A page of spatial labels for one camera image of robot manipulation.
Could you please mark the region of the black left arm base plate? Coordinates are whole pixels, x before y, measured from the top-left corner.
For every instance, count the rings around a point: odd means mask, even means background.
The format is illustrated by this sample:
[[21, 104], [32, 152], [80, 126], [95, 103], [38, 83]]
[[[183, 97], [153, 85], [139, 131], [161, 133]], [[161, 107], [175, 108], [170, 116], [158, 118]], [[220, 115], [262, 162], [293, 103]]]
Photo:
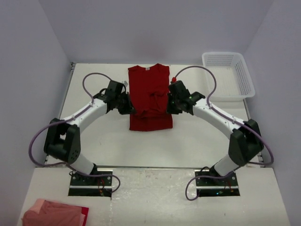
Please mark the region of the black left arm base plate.
[[71, 176], [69, 196], [110, 197], [112, 195], [112, 171], [96, 171], [97, 175], [105, 177], [86, 177], [76, 172], [69, 172]]

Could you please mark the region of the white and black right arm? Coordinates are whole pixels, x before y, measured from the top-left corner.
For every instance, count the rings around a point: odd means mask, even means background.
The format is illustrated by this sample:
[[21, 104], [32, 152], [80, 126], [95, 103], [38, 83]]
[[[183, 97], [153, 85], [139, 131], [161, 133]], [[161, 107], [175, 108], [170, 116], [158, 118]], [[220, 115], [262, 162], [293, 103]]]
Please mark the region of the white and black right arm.
[[189, 113], [217, 128], [229, 140], [228, 153], [209, 170], [209, 178], [215, 185], [222, 184], [227, 175], [248, 164], [264, 148], [259, 139], [258, 123], [244, 121], [221, 110], [199, 92], [190, 93], [182, 81], [172, 79], [168, 86], [167, 113]]

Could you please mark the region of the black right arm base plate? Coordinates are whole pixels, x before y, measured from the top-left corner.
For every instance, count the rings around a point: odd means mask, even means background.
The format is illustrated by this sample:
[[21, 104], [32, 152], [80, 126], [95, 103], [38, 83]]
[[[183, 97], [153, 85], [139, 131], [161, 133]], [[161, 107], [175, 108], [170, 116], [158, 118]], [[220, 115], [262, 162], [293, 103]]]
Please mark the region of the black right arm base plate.
[[199, 197], [240, 196], [235, 173], [226, 179], [197, 178], [195, 181]]

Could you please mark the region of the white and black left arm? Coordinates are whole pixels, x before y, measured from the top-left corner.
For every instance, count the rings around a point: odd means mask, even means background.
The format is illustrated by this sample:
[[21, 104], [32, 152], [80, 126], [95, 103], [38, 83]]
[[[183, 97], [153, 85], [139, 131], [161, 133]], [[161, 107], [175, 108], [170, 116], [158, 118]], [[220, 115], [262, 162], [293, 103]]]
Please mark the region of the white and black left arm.
[[110, 81], [104, 93], [90, 95], [91, 101], [73, 115], [54, 118], [47, 131], [44, 152], [61, 160], [70, 169], [81, 175], [87, 185], [93, 185], [97, 179], [96, 165], [81, 153], [81, 133], [95, 120], [117, 109], [119, 114], [133, 114], [135, 109], [130, 100], [126, 85]]

